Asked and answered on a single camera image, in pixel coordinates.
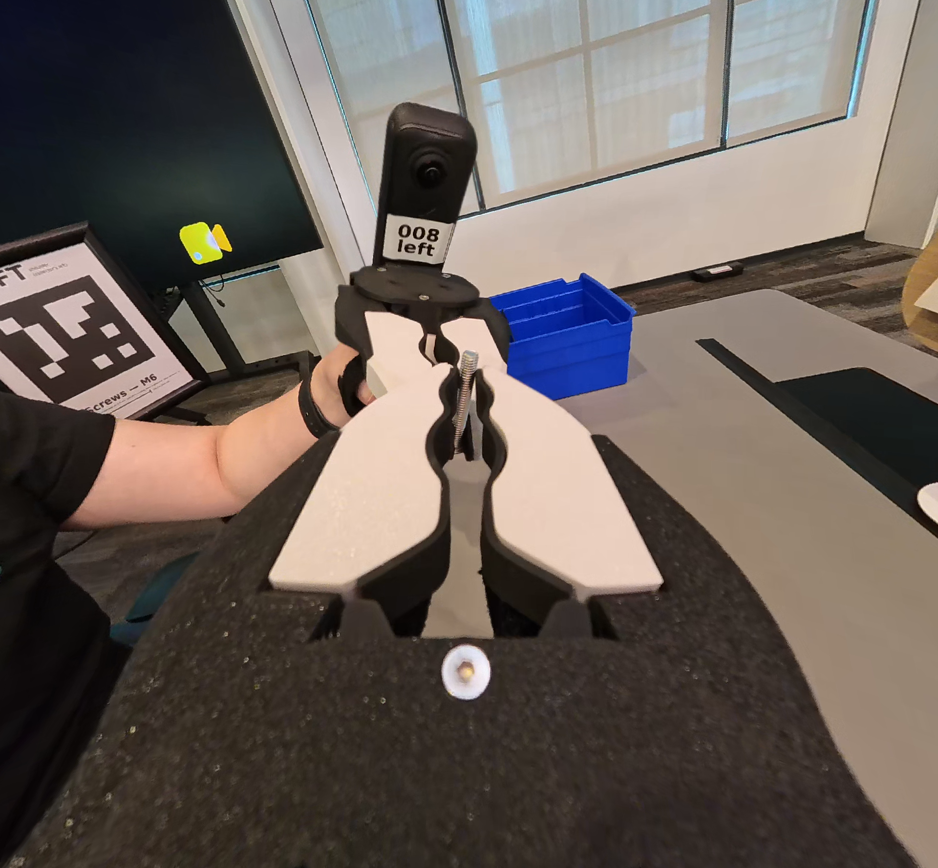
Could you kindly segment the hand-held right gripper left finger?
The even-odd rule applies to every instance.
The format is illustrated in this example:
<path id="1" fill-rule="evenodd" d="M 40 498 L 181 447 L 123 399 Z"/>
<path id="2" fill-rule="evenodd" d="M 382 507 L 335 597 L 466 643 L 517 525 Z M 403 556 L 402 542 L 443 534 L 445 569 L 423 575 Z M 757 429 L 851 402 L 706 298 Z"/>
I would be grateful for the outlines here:
<path id="1" fill-rule="evenodd" d="M 428 438 L 448 423 L 441 363 L 376 399 L 341 431 L 268 580 L 274 590 L 352 595 L 440 523 L 443 484 Z"/>

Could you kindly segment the blue plastic bin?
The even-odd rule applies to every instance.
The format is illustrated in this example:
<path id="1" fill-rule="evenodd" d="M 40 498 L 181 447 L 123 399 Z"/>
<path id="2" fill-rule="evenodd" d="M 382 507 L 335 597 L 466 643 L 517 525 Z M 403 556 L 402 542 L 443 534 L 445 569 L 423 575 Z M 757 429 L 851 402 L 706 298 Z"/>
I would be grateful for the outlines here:
<path id="1" fill-rule="evenodd" d="M 635 310 L 587 274 L 490 297 L 510 324 L 508 374 L 552 400 L 627 382 Z"/>

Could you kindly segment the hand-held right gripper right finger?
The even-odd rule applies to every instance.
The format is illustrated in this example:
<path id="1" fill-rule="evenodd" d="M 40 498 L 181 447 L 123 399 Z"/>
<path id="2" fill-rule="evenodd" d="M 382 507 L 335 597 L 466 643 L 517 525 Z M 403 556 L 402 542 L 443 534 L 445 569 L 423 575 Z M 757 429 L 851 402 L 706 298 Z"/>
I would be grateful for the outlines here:
<path id="1" fill-rule="evenodd" d="M 493 594 L 507 604 L 554 604 L 656 592 L 661 571 L 596 437 L 495 368 L 476 375 L 476 407 L 490 469 L 482 575 Z"/>

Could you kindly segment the silver bolt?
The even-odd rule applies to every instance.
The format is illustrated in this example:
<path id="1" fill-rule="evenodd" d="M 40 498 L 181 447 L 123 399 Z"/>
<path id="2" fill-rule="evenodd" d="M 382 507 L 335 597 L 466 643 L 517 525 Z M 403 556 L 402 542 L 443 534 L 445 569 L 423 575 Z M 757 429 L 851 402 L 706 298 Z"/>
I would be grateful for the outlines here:
<path id="1" fill-rule="evenodd" d="M 454 455 L 462 454 L 467 461 L 472 461 L 475 459 L 471 418 L 475 374 L 461 374 L 460 368 L 459 372 L 460 385 L 454 419 Z"/>

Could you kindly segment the black monitor stand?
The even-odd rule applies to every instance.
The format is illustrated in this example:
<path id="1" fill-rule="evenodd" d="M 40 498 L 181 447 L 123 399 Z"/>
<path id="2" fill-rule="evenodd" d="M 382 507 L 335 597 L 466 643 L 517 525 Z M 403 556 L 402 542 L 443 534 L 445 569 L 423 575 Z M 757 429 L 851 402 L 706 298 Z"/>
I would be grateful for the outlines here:
<path id="1" fill-rule="evenodd" d="M 319 352 L 280 266 L 220 275 L 150 296 L 212 384 L 284 371 L 300 376 Z"/>

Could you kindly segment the black monitor screen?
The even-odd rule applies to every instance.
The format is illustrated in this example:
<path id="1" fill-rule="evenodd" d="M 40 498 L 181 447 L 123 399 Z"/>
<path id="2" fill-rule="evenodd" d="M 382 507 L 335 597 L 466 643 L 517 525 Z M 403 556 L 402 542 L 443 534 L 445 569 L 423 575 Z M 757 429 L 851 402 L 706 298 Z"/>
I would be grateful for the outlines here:
<path id="1" fill-rule="evenodd" d="M 227 0 L 1 0 L 1 237 L 147 291 L 322 247 Z"/>

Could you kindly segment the white framed window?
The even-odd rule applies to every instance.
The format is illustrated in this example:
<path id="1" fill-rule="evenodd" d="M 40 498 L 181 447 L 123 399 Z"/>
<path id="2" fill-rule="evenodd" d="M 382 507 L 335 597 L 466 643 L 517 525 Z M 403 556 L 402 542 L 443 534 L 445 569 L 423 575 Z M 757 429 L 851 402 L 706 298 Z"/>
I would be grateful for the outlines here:
<path id="1" fill-rule="evenodd" d="M 305 0 L 376 201 L 409 101 L 465 116 L 463 212 L 853 115 L 876 0 Z"/>

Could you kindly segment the person's left forearm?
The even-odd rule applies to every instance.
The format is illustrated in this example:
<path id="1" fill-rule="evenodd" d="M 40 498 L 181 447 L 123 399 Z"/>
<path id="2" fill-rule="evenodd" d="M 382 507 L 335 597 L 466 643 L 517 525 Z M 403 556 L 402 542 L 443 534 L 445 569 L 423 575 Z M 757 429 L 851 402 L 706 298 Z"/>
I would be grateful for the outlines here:
<path id="1" fill-rule="evenodd" d="M 65 529 L 192 521 L 242 510 L 316 442 L 301 412 L 311 399 L 335 425 L 348 420 L 325 363 L 310 383 L 224 426 L 120 421 L 103 463 Z"/>

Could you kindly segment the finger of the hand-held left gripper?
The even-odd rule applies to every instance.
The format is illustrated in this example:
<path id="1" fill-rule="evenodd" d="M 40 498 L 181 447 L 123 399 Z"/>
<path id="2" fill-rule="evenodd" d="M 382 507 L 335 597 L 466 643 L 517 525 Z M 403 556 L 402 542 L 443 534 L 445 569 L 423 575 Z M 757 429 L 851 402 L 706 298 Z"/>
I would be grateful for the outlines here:
<path id="1" fill-rule="evenodd" d="M 372 403 L 402 388 L 426 385 L 431 363 L 421 350 L 422 326 L 391 312 L 365 313 L 370 356 L 366 360 L 366 382 Z"/>
<path id="2" fill-rule="evenodd" d="M 459 368 L 466 350 L 477 353 L 479 369 L 508 370 L 485 320 L 461 317 L 442 323 L 438 335 L 438 360 Z"/>

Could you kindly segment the wooden document stand white base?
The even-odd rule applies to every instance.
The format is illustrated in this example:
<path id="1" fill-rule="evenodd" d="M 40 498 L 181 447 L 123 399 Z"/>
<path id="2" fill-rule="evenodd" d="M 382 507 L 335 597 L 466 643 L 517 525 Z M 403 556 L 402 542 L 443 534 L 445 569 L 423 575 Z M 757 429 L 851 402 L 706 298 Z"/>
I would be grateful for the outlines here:
<path id="1" fill-rule="evenodd" d="M 912 266 L 900 307 L 906 328 L 922 345 L 937 351 L 937 233 Z"/>

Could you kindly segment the framed black white marker sign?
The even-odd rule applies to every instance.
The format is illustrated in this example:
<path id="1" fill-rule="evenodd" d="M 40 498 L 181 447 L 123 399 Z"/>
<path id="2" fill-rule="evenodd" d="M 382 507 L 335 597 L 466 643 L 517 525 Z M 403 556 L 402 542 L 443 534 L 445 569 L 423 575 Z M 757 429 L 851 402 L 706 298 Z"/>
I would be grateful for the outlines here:
<path id="1" fill-rule="evenodd" d="M 1 247 L 2 390 L 151 420 L 209 376 L 87 222 Z"/>

